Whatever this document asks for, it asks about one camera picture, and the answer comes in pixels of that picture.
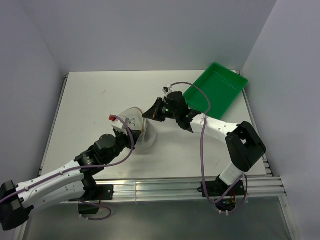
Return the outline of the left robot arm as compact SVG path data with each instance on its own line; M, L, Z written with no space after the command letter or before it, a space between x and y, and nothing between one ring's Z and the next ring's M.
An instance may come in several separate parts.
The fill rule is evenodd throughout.
M102 135L66 165L29 181L4 182L0 187L0 224L4 231L24 224L37 210L70 200L91 200L98 188L93 176L128 148L134 150L140 130Z

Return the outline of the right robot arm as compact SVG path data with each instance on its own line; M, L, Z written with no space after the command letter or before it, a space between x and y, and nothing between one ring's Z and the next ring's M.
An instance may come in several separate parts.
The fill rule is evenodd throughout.
M230 123L206 116L189 108L183 94L174 91L165 97L157 98L153 106L142 115L143 118L157 122L175 120L178 126L200 137L211 137L226 144L230 163L216 178L217 191L229 194L234 183L247 173L266 153L267 148L251 123Z

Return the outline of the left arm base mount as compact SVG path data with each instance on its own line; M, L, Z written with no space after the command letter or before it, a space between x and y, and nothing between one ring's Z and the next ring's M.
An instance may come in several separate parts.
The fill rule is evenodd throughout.
M102 206L93 206L91 204L83 203L93 202L96 205L101 205L103 201L111 201L114 195L114 186L112 184L107 185L97 185L94 190L91 190L88 194L85 194L82 198L80 198L80 202L78 202L78 213L81 216L91 217L96 215L99 210L105 210L106 208Z

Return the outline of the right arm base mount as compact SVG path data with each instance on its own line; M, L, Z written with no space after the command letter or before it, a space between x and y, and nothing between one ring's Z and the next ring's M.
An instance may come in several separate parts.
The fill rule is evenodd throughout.
M229 186L220 180L205 181L205 185L208 196L215 200L218 200L229 188ZM248 188L244 185L243 181L239 180L235 186L227 192L225 198L215 205L216 208L224 213L234 211L236 207L247 202L247 190Z

